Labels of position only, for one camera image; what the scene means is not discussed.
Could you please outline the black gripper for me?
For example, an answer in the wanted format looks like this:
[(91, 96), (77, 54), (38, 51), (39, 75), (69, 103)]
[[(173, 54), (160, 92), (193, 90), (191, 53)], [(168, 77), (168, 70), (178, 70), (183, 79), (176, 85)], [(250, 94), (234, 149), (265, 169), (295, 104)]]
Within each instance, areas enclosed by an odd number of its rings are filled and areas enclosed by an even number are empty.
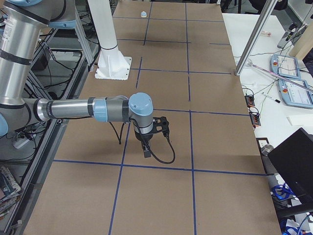
[(149, 145), (149, 141), (152, 138), (152, 134), (140, 134), (136, 132), (135, 137), (142, 143), (141, 147), (144, 153), (144, 158), (149, 158), (151, 156), (151, 153), (150, 153), (149, 148), (146, 145)]

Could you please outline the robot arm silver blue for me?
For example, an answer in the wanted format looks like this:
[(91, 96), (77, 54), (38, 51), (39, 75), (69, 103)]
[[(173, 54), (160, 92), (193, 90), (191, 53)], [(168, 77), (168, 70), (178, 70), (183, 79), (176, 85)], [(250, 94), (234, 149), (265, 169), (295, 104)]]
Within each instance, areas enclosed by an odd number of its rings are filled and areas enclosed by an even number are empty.
[(46, 27), (76, 27), (76, 7), (72, 0), (7, 0), (7, 19), (0, 42), (0, 133), (20, 129), (35, 122), (59, 118), (95, 118), (101, 122), (132, 122), (145, 157), (152, 151), (154, 134), (152, 99), (146, 93), (130, 97), (47, 100), (22, 98), (31, 69), (36, 44)]

